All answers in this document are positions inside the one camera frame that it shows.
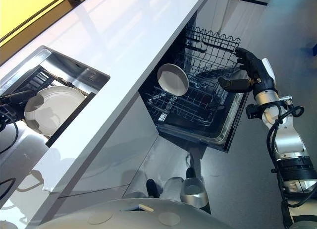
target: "dishwasher rack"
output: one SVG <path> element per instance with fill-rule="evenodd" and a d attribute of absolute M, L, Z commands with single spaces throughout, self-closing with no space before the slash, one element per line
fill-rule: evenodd
<path fill-rule="evenodd" d="M 240 39 L 199 27 L 187 27 L 183 35 L 186 42 L 182 51 L 170 63 L 187 74 L 187 93 L 175 96 L 161 89 L 156 80 L 154 87 L 145 91 L 144 102 L 157 121 L 164 121 L 173 113 L 199 125 L 210 126 L 215 113 L 224 108 L 228 94 L 220 87 L 218 78 L 231 78 L 240 70 L 234 55 Z"/>

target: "black cable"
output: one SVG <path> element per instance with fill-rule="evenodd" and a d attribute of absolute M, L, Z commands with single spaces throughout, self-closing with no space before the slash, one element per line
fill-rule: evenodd
<path fill-rule="evenodd" d="M 275 138 L 276 138 L 276 134 L 278 131 L 278 126 L 283 123 L 283 119 L 286 118 L 288 115 L 293 114 L 293 113 L 295 113 L 295 117 L 301 116 L 304 113 L 304 107 L 296 106 L 296 107 L 292 108 L 291 110 L 285 112 L 284 114 L 281 114 L 281 107 L 278 103 L 272 103 L 268 107 L 272 107 L 272 106 L 278 107 L 278 118 L 275 120 L 275 123 L 272 125 L 272 127 L 268 131 L 267 138 L 266 138 L 266 146 L 267 146 L 267 150 L 269 152 L 269 155 L 273 161 L 275 170 L 277 172 L 277 181 L 278 181 L 278 186 L 279 186 L 279 190 L 281 192 L 282 199 L 287 204 L 288 207 L 297 208 L 297 207 L 302 206 L 304 203 L 306 203 L 307 200 L 309 200 L 312 197 L 312 195 L 314 195 L 317 192 L 317 183 L 314 184 L 315 185 L 314 189 L 310 193 L 308 193 L 307 196 L 305 198 L 303 198 L 300 202 L 298 202 L 296 204 L 289 204 L 285 198 L 285 195 L 284 195 L 282 175 L 280 173 L 278 164 L 277 164 L 276 159 L 274 157 L 274 143 L 275 143 Z"/>
<path fill-rule="evenodd" d="M 7 179 L 7 180 L 5 180 L 5 181 L 3 181 L 3 182 L 0 182 L 0 185 L 2 185 L 2 184 L 7 183 L 7 182 L 9 182 L 9 181 L 11 181 L 11 184 L 10 184 L 9 187 L 5 190 L 5 192 L 4 192 L 2 195 L 0 195 L 0 200 L 3 199 L 3 198 L 6 196 L 6 194 L 10 191 L 10 189 L 12 188 L 12 186 L 13 186 L 14 183 L 15 183 L 15 178 L 9 178 L 9 179 Z"/>
<path fill-rule="evenodd" d="M 13 142 L 7 148 L 5 148 L 3 151 L 0 151 L 0 155 L 1 155 L 3 152 L 7 151 L 8 149 L 10 149 L 11 146 L 14 145 L 14 143 L 16 142 L 16 140 L 18 139 L 18 136 L 19 136 L 19 129 L 18 129 L 18 126 L 15 123 L 15 120 L 13 120 L 13 118 L 10 115 L 8 115 L 8 114 L 6 114 L 4 112 L 1 112 L 1 111 L 0 111 L 0 115 L 4 115 L 5 117 L 7 117 L 8 119 L 10 119 L 12 121 L 12 123 L 13 123 L 13 125 L 15 127 L 15 132 L 16 132 Z"/>

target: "stainless steel sink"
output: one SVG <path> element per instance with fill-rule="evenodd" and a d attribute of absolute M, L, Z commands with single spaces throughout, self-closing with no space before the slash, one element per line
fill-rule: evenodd
<path fill-rule="evenodd" d="M 49 86 L 66 85 L 74 87 L 88 96 L 87 100 L 97 94 L 109 79 L 110 76 L 104 73 L 50 48 L 41 46 L 0 80 L 0 96 L 24 90 L 39 91 Z M 16 143 L 0 156 L 0 181 L 14 177 L 16 183 L 5 199 L 1 201 L 0 208 L 45 154 L 48 149 L 46 144 L 51 140 L 28 128 L 24 121 L 17 122 L 17 125 L 19 136 Z M 4 131 L 0 132 L 0 150 L 7 147 L 14 136 L 13 124 L 7 125 Z M 1 187 L 0 194 L 5 190 L 5 187 Z"/>
<path fill-rule="evenodd" d="M 29 83 L 31 78 L 41 71 L 44 71 L 44 79 L 51 77 L 51 81 L 54 77 L 59 77 L 86 93 L 96 94 L 110 79 L 109 75 L 41 46 L 0 80 L 0 95 L 16 92 L 26 84 L 26 81 Z M 40 76 L 39 79 L 35 79 L 35 82 L 41 85 L 42 79 L 43 76 Z M 40 90 L 38 85 L 32 86 L 32 88 Z"/>

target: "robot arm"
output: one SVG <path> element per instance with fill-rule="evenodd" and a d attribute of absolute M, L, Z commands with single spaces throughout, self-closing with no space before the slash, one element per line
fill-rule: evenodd
<path fill-rule="evenodd" d="M 296 221 L 317 221 L 317 172 L 308 151 L 295 128 L 293 118 L 304 108 L 294 107 L 292 97 L 280 98 L 275 88 L 275 76 L 266 58 L 260 60 L 251 52 L 236 49 L 241 69 L 250 80 L 219 79 L 228 92 L 253 91 L 256 105 L 246 107 L 249 119 L 260 118 L 269 128 L 267 148 L 277 173 L 282 195 L 282 212 L 286 228 Z"/>

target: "white bowl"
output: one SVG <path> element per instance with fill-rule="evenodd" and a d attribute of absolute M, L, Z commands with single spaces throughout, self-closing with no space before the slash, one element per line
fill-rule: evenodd
<path fill-rule="evenodd" d="M 186 73 L 174 64 L 164 64 L 158 69 L 158 83 L 163 90 L 176 96 L 186 94 L 189 87 Z"/>

